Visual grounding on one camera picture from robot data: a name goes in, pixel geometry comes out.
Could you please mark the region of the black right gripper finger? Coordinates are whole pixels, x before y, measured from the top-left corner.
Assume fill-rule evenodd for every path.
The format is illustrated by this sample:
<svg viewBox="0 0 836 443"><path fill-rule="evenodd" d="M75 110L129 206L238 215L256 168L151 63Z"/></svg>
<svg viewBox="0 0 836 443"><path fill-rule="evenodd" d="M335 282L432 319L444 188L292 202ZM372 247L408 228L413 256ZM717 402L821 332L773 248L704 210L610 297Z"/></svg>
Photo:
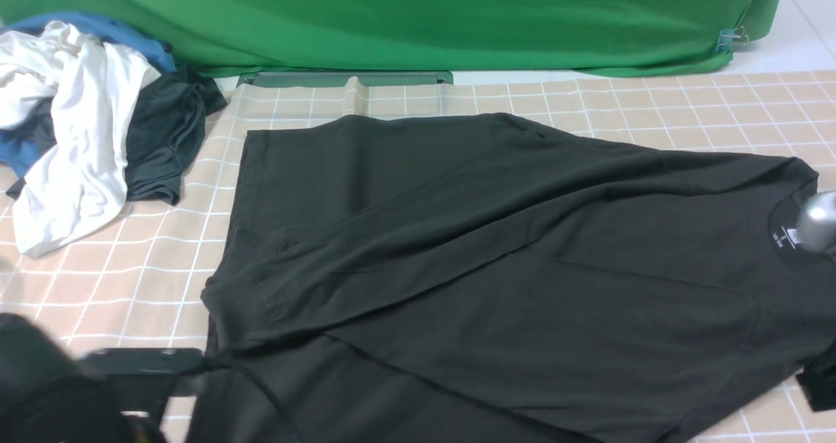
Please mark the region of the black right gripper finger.
<svg viewBox="0 0 836 443"><path fill-rule="evenodd" d="M807 363L796 381L812 412L835 410L835 345Z"/></svg>

